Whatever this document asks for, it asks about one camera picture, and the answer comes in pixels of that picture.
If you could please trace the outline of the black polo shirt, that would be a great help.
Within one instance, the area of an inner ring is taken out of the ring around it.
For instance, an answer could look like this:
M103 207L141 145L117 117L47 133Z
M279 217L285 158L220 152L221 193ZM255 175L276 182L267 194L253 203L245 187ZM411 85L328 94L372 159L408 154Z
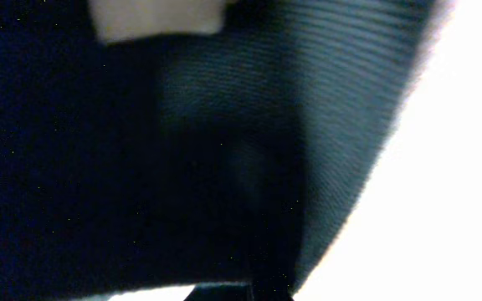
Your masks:
M389 136L432 1L240 1L106 46L84 1L0 1L0 300L196 284L289 300Z

